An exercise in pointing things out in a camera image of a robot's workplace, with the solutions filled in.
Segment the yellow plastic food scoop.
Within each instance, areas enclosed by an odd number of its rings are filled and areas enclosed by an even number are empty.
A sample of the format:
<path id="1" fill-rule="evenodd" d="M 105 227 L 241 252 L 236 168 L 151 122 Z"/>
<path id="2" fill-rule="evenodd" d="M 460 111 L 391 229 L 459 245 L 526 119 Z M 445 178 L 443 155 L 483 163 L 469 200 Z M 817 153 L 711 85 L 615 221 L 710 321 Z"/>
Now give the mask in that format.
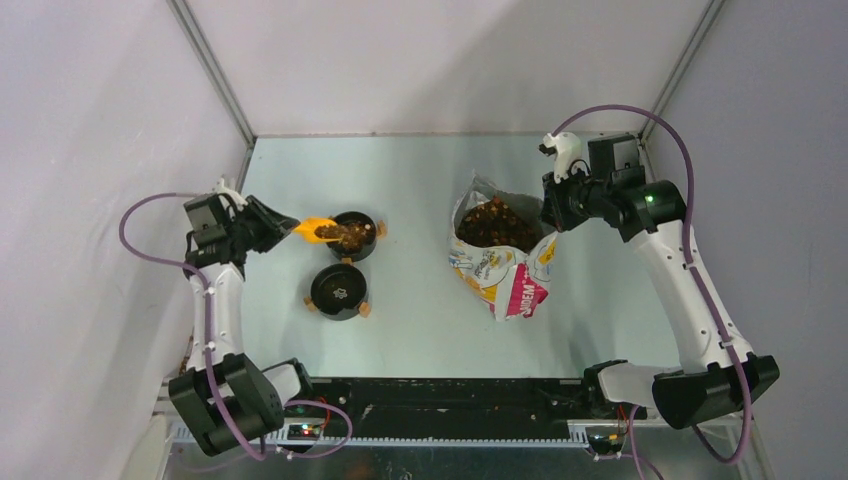
<path id="1" fill-rule="evenodd" d="M 306 242 L 313 244 L 329 243 L 340 240 L 338 235 L 330 236 L 327 234 L 327 230 L 331 233 L 337 233 L 337 223 L 329 218 L 308 217 L 301 220 L 292 232 L 300 235 Z"/>

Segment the cat food bag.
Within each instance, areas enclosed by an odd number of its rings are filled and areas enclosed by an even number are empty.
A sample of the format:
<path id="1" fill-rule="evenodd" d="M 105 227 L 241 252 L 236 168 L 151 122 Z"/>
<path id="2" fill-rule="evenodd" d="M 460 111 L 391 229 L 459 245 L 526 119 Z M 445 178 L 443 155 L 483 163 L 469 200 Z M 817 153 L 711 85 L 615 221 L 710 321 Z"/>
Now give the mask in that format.
<path id="1" fill-rule="evenodd" d="M 448 260 L 498 322 L 530 318 L 550 293 L 556 230 L 541 198 L 475 174 L 451 217 Z"/>

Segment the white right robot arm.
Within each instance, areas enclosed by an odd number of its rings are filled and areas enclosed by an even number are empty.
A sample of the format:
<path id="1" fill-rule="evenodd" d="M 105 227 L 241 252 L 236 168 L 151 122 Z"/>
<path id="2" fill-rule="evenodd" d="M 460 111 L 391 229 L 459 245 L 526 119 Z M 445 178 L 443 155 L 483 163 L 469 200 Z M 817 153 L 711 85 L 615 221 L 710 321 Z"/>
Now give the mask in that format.
<path id="1" fill-rule="evenodd" d="M 675 429 L 741 412 L 779 377 L 770 355 L 758 356 L 730 320 L 696 249 L 687 208 L 671 181 L 650 183 L 630 134 L 582 143 L 548 133 L 540 152 L 554 159 L 542 178 L 543 223 L 559 232 L 600 218 L 640 258 L 669 320 L 675 368 L 611 360 L 584 372 L 585 411 L 606 418 L 621 403 L 658 411 Z"/>

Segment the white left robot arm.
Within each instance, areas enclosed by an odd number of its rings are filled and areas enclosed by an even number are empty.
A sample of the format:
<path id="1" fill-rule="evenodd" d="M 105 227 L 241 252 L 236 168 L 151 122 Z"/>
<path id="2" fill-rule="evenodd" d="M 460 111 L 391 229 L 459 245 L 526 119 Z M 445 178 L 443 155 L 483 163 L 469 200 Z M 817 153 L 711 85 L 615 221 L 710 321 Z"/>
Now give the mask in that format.
<path id="1" fill-rule="evenodd" d="M 214 457 L 280 430 L 286 410 L 304 416 L 316 390 L 292 358 L 264 372 L 244 349 L 241 303 L 251 252 L 265 253 L 298 226 L 253 196 L 227 188 L 184 204 L 191 224 L 184 275 L 193 293 L 194 334 L 184 373 L 168 394 L 201 450 Z"/>

